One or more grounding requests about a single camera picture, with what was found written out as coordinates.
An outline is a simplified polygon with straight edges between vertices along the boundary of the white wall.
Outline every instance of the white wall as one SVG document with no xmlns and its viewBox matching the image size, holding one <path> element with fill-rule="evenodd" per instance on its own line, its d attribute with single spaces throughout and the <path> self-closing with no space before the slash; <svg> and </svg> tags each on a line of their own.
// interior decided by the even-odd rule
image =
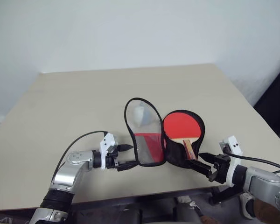
<svg viewBox="0 0 280 224">
<path fill-rule="evenodd" d="M 39 72 L 195 63 L 253 105 L 280 71 L 280 0 L 0 0 L 0 115 Z"/>
</svg>

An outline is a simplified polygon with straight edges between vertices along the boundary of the gray trousers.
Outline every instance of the gray trousers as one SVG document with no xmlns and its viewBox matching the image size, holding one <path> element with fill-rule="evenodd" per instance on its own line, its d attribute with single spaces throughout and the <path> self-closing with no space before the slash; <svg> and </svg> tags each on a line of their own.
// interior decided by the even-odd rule
<svg viewBox="0 0 280 224">
<path fill-rule="evenodd" d="M 182 223 L 191 223 L 191 224 L 201 224 L 200 217 L 196 213 L 194 209 L 189 207 L 187 203 L 179 203 L 174 208 L 174 220 L 176 222 Z M 118 219 L 116 220 L 116 224 L 141 224 L 141 212 L 139 209 L 135 208 L 126 208 L 123 210 Z M 169 224 L 172 222 L 162 222 L 162 224 Z"/>
</svg>

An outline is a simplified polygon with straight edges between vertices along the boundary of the ping pong paddle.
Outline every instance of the ping pong paddle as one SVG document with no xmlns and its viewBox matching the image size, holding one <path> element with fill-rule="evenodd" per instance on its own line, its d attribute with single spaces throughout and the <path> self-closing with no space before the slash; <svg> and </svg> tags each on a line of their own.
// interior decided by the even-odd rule
<svg viewBox="0 0 280 224">
<path fill-rule="evenodd" d="M 164 131 L 174 142 L 184 145 L 189 160 L 196 160 L 192 143 L 201 136 L 198 122 L 189 114 L 184 112 L 173 112 L 164 119 Z"/>
</svg>

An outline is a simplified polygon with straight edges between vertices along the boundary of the table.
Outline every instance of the table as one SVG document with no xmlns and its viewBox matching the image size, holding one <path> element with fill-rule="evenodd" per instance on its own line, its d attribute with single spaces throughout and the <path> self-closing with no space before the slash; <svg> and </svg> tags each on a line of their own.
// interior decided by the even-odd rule
<svg viewBox="0 0 280 224">
<path fill-rule="evenodd" d="M 200 152 L 219 154 L 218 142 L 235 135 L 245 156 L 280 163 L 280 139 L 212 64 L 40 74 L 0 125 L 0 210 L 38 207 L 63 151 L 83 133 L 108 130 L 121 144 L 132 144 L 124 106 L 133 97 L 153 103 L 162 117 L 176 109 L 199 114 L 206 127 Z M 85 138 L 72 150 L 98 149 L 101 137 Z M 132 158 L 130 150 L 119 160 Z M 93 169 L 73 203 L 218 185 L 169 163 L 123 172 Z"/>
</svg>

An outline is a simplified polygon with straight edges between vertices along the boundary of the wooden paddle handle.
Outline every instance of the wooden paddle handle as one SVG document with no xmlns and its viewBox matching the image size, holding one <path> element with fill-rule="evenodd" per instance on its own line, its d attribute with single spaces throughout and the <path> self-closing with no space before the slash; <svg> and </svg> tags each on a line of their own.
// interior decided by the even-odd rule
<svg viewBox="0 0 280 224">
<path fill-rule="evenodd" d="M 195 153 L 192 149 L 190 140 L 188 140 L 188 139 L 183 140 L 183 145 L 185 146 L 185 149 L 186 149 L 187 158 L 189 160 L 197 160 L 197 157 L 195 156 Z"/>
</svg>

